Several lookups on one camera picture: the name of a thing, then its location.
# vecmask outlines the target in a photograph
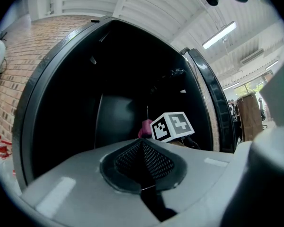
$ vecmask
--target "ceiling vent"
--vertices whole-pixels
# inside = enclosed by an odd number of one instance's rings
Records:
[[[240,65],[241,66],[245,66],[246,64],[250,63],[254,59],[259,58],[259,57],[263,57],[263,55],[264,55],[264,50],[263,49],[259,49],[256,52],[254,52],[251,55],[249,55],[248,57],[246,57],[243,60],[241,60],[240,61]]]

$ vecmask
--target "cube with fiducial marker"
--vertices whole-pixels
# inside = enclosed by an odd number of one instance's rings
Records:
[[[162,142],[169,142],[194,132],[184,112],[164,113],[151,123],[152,138]]]

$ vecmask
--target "black chair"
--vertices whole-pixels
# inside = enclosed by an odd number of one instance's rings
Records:
[[[265,116],[265,114],[264,114],[264,110],[263,110],[263,103],[262,103],[262,98],[260,97],[259,98],[259,103],[260,103],[260,112],[261,112],[261,118],[262,118],[262,121],[264,121],[265,119],[266,119],[266,116]]]

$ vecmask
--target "magenta object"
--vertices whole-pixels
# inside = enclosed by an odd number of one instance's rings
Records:
[[[139,130],[138,138],[149,138],[151,137],[151,123],[152,120],[147,119],[142,122],[142,128]]]

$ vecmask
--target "ceiling light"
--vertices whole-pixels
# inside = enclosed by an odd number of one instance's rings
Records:
[[[268,70],[269,68],[271,68],[272,66],[276,65],[279,61],[276,61],[274,63],[272,63],[270,66],[267,66],[265,70]]]
[[[229,88],[231,88],[231,87],[234,87],[234,86],[236,86],[236,85],[238,85],[238,84],[240,84],[240,82],[237,82],[237,83],[231,85],[230,87],[224,88],[223,91],[225,91],[226,89],[229,89]]]
[[[222,39],[224,36],[226,36],[230,31],[234,30],[236,27],[237,27],[236,22],[232,21],[230,24],[228,24],[218,33],[216,33],[213,37],[207,40],[202,46],[204,47],[204,49],[208,49],[210,46],[212,46],[218,40]]]

